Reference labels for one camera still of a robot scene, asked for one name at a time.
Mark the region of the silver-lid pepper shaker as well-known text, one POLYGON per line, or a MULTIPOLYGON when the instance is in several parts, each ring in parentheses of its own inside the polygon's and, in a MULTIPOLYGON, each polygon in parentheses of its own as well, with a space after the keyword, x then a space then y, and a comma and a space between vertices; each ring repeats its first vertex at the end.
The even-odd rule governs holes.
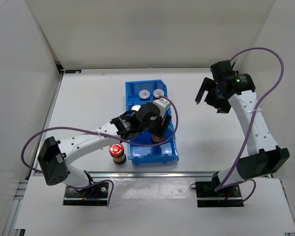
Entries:
POLYGON ((137 112, 137 111, 139 111, 140 108, 141 108, 141 105, 134 105, 131 107, 131 111, 137 112))

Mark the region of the white-lid jar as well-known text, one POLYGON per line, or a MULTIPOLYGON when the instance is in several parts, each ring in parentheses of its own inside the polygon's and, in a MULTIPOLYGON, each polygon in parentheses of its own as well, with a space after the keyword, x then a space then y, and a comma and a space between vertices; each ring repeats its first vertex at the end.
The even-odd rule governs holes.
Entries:
POLYGON ((146 89, 139 91, 139 99, 142 101, 149 101, 150 100, 150 92, 146 89))
POLYGON ((161 96, 164 96, 165 95, 165 92, 164 92, 164 90, 162 90, 162 89, 155 89, 154 91, 153 91, 153 98, 154 99, 158 99, 158 98, 160 98, 161 96))

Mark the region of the red-lid sauce jar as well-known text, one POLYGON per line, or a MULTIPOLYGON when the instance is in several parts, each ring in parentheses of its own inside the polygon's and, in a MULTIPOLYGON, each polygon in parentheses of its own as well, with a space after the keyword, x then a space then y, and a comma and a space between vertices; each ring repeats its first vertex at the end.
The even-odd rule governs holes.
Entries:
POLYGON ((109 147, 109 154, 113 159, 115 164, 122 165, 126 162, 126 155, 124 152, 124 147, 121 143, 113 144, 109 147))
POLYGON ((153 144, 158 144, 158 143, 161 143, 164 141, 164 138, 163 137, 158 137, 156 135, 152 135, 151 136, 151 141, 153 144))

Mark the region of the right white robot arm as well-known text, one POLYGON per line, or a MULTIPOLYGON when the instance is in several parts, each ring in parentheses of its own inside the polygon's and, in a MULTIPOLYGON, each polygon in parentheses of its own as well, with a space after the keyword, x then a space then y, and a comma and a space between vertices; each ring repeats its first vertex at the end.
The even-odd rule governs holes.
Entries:
POLYGON ((243 148, 248 153, 246 157, 237 157, 231 167, 212 178, 211 191, 221 197, 229 186, 277 172, 290 153, 287 148, 279 147, 268 129, 251 76, 234 71, 229 60, 213 64, 210 71, 213 78, 204 78, 195 102, 204 100, 218 113, 234 110, 245 135, 243 148))

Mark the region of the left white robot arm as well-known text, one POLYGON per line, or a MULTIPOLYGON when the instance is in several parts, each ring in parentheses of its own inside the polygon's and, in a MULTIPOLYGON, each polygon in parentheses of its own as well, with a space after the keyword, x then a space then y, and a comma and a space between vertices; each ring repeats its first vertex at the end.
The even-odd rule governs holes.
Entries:
POLYGON ((74 167, 77 159, 104 147, 116 140, 127 142, 143 133, 164 137, 171 116, 166 113, 170 103, 161 98, 142 105, 139 110, 130 110, 113 118, 110 122, 81 135, 64 140, 47 138, 39 152, 38 162, 48 186, 59 183, 76 188, 83 197, 93 192, 89 174, 74 167))

